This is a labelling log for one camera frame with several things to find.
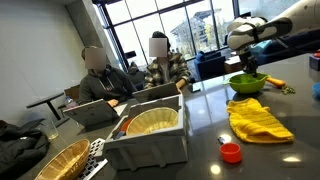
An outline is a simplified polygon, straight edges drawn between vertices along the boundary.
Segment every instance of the black bag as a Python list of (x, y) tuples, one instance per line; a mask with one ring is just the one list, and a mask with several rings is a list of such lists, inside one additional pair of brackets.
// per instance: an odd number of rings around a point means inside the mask
[(34, 129), (42, 120), (22, 127), (0, 120), (0, 179), (16, 179), (45, 157), (50, 143)]

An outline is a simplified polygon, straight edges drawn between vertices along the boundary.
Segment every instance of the open laptop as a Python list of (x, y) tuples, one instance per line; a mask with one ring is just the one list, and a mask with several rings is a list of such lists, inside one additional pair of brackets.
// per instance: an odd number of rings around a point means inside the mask
[(63, 113), (85, 127), (119, 118), (117, 111), (103, 99), (64, 110)]
[(175, 96), (178, 94), (179, 91), (177, 89), (176, 83), (174, 82), (132, 93), (133, 97), (135, 97), (139, 103), (153, 101), (169, 96)]

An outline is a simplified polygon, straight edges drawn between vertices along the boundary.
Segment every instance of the green bowl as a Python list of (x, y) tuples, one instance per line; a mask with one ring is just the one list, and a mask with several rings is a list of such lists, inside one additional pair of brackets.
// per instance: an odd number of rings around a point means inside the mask
[(239, 94), (252, 94), (260, 91), (269, 75), (257, 73), (257, 77), (252, 74), (239, 74), (231, 77), (228, 84)]

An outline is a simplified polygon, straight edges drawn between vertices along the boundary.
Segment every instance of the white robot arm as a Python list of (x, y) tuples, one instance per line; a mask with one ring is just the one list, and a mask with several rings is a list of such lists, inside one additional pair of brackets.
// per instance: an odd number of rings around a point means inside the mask
[[(320, 0), (300, 0), (269, 22), (260, 17), (235, 19), (227, 28), (227, 43), (241, 55), (248, 53), (251, 44), (315, 29), (320, 29)], [(253, 63), (249, 57), (245, 55), (241, 59), (240, 56), (240, 59), (245, 66), (250, 66), (249, 73), (256, 73), (256, 65), (248, 65)]]

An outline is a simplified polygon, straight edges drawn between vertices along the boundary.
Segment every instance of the wicker basket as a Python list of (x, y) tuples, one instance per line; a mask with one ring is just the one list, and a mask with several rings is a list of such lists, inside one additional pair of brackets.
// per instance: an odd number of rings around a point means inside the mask
[(76, 179), (86, 166), (89, 149), (90, 142), (87, 139), (71, 144), (54, 157), (35, 179)]
[(126, 134), (150, 134), (155, 130), (174, 127), (178, 124), (178, 113), (174, 109), (161, 107), (145, 111), (136, 116), (127, 128)]

